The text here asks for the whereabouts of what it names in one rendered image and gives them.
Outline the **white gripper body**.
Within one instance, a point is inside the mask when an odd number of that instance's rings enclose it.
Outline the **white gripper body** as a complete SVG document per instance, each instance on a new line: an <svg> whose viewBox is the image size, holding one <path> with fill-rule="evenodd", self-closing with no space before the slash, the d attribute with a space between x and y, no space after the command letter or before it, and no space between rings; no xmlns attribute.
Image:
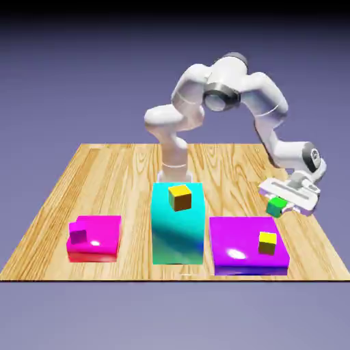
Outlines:
<svg viewBox="0 0 350 350"><path fill-rule="evenodd" d="M320 196L320 190L308 179L299 183L294 180L268 178L259 184L258 189L261 195L273 193L287 202L292 202L299 208L299 213L305 216L313 214Z"/></svg>

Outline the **small green cube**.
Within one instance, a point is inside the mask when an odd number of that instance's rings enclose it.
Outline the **small green cube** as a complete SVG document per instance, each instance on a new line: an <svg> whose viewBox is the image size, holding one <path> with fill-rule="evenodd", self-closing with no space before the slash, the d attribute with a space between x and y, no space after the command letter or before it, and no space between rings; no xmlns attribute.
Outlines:
<svg viewBox="0 0 350 350"><path fill-rule="evenodd" d="M279 218L287 204L288 202L285 199L275 196L268 201L266 212L273 217Z"/></svg>

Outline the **small yellow cube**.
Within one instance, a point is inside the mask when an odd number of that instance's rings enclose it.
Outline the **small yellow cube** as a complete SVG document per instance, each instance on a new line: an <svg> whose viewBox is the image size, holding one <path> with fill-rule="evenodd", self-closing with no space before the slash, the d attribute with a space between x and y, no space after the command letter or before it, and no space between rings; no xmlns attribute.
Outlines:
<svg viewBox="0 0 350 350"><path fill-rule="evenodd" d="M258 252L260 254L271 255L275 254L277 244L277 234L272 232L260 232L258 241Z"/></svg>

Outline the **small orange cube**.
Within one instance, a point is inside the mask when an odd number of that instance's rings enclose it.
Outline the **small orange cube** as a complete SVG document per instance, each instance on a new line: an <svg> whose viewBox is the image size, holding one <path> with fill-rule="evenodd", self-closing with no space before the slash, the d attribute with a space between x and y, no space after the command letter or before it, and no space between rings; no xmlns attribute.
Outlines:
<svg viewBox="0 0 350 350"><path fill-rule="evenodd" d="M169 187L168 195L170 206L174 211L183 211L191 208L191 190L185 184Z"/></svg>

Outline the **small purple cube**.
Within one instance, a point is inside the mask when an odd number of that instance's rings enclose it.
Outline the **small purple cube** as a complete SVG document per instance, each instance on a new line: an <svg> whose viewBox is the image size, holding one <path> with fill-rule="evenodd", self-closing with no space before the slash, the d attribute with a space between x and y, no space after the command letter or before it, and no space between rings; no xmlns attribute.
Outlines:
<svg viewBox="0 0 350 350"><path fill-rule="evenodd" d="M70 242L73 245L80 244L87 241L86 230L75 230L70 232Z"/></svg>

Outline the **large purple box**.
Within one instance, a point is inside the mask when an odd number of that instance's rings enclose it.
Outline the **large purple box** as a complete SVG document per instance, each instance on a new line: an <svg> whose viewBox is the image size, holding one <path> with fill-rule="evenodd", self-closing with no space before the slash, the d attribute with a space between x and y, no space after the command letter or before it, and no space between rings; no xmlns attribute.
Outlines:
<svg viewBox="0 0 350 350"><path fill-rule="evenodd" d="M260 232L277 234L275 254L258 252ZM286 275L290 256L272 217L210 217L215 275Z"/></svg>

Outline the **large cyan box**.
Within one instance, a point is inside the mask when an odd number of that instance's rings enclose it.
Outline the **large cyan box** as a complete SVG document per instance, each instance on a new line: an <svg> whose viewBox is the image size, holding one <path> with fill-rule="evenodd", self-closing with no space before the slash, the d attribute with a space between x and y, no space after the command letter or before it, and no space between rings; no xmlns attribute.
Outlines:
<svg viewBox="0 0 350 350"><path fill-rule="evenodd" d="M169 187L176 183L155 183L150 205L152 262L155 265L201 265L204 255L206 210L202 183L187 183L191 208L174 211Z"/></svg>

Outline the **large pink box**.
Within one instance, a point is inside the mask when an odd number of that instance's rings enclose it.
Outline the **large pink box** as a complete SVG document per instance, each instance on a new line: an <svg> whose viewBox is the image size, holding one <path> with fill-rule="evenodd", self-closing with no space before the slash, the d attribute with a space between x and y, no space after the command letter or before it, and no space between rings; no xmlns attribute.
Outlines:
<svg viewBox="0 0 350 350"><path fill-rule="evenodd" d="M68 225L66 242L68 259L71 263L113 263L117 260L122 232L120 215L80 215ZM87 241L73 245L70 232L86 230Z"/></svg>

